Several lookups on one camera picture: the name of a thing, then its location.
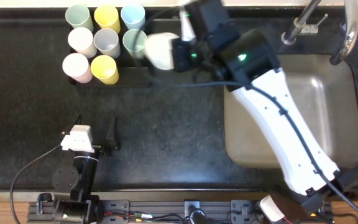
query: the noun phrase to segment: chrome faucet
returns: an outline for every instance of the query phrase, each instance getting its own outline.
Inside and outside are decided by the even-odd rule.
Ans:
[[[311,13],[317,8],[321,0],[312,0],[298,18],[295,18],[288,32],[282,34],[284,44],[294,44],[296,37],[306,25]],[[357,0],[344,0],[346,12],[346,35],[341,48],[333,54],[329,62],[337,65],[352,51],[358,35],[358,5]]]

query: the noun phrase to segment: black countertop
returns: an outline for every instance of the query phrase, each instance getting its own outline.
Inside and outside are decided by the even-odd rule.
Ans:
[[[343,11],[318,9],[311,22],[330,15],[318,35],[300,37],[292,46],[283,45],[280,35],[301,9],[233,8],[230,14],[241,32],[260,29],[280,54],[331,54],[343,41]],[[122,149],[100,158],[94,191],[265,190],[283,182],[278,169],[243,168],[226,154],[221,86],[84,89],[69,84],[62,71],[70,53],[69,31],[63,9],[0,10],[0,190],[9,189],[20,168],[57,145],[60,131],[78,114],[94,135],[103,133],[113,116],[119,118]],[[180,23],[166,17],[151,31],[180,34]],[[358,94],[358,40],[346,61]],[[189,73],[157,75],[191,80]],[[72,158],[72,152],[53,152],[24,171],[16,189],[51,190],[53,172]],[[358,167],[355,171],[358,180]]]

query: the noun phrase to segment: sink basin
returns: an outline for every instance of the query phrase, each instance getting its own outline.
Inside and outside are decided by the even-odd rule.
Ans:
[[[330,55],[279,55],[291,95],[311,132],[339,167],[358,164],[358,104],[347,63],[329,63]],[[226,151],[237,164],[279,167],[254,119],[225,88]]]

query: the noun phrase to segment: wooden floor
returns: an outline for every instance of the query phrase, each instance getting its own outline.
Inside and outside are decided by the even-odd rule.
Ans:
[[[15,210],[20,223],[26,223],[27,221],[28,206],[28,202],[15,202]],[[353,213],[356,215],[356,212],[345,202],[333,202],[333,209],[335,214]],[[0,223],[15,224],[9,202],[0,202]],[[356,223],[356,221],[352,217],[346,217],[335,219],[335,223],[353,224]]]

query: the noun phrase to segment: green light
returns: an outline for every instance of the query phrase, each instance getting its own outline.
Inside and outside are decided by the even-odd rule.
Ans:
[[[240,54],[237,58],[240,60],[240,62],[242,62],[247,58],[247,54]]]

